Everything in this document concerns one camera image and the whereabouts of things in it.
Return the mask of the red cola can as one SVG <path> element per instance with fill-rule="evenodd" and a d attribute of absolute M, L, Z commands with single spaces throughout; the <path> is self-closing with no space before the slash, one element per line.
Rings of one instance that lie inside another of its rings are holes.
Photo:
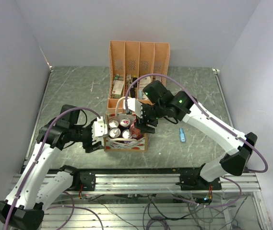
<path fill-rule="evenodd" d="M 141 131 L 136 127 L 135 121 L 131 124 L 129 128 L 129 132 L 131 137 L 134 139 L 140 139 L 143 137 L 143 134 L 141 133 Z"/>

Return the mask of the Red Bull can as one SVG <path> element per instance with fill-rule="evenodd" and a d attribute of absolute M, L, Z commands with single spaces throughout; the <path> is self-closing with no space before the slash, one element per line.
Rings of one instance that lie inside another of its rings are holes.
<path fill-rule="evenodd" d="M 127 117 L 121 118 L 119 124 L 124 128 L 129 128 L 131 125 L 131 120 Z"/>

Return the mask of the black and yellow can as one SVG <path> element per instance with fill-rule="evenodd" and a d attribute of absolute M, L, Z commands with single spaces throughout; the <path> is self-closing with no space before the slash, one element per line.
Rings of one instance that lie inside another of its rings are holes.
<path fill-rule="evenodd" d="M 110 138 L 119 138 L 121 135 L 121 130 L 118 127 L 113 127 L 109 130 Z"/>

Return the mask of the purple Fanta can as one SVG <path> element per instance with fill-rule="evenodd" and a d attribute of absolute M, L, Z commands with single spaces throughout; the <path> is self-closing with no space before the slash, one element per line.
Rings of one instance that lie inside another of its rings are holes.
<path fill-rule="evenodd" d="M 128 129 L 123 130 L 121 135 L 124 139 L 132 139 L 133 138 Z"/>

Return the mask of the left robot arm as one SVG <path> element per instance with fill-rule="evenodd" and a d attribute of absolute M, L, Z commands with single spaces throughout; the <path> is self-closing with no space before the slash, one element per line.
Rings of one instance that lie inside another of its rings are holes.
<path fill-rule="evenodd" d="M 103 146 L 107 134 L 105 119 L 86 107 L 64 105 L 60 115 L 43 126 L 18 182 L 0 200 L 0 221 L 4 229 L 37 230 L 45 212 L 55 199 L 66 190 L 76 190 L 81 183 L 80 171 L 63 166 L 54 179 L 42 185 L 53 161 L 69 142 L 81 142 L 87 153 Z"/>

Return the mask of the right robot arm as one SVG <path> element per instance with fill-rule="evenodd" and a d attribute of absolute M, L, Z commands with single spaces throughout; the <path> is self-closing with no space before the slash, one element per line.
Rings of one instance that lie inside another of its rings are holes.
<path fill-rule="evenodd" d="M 137 121 L 137 128 L 143 133 L 154 133 L 158 119 L 169 117 L 197 128 L 224 149 L 222 156 L 201 166 L 199 175 L 194 178 L 197 188 L 206 189 L 214 179 L 227 173 L 240 176 L 244 172 L 258 139 L 256 134 L 232 128 L 194 97 L 184 91 L 173 95 L 159 81 L 148 84 L 143 93 L 151 102 L 151 105 L 142 104 L 142 117 Z"/>

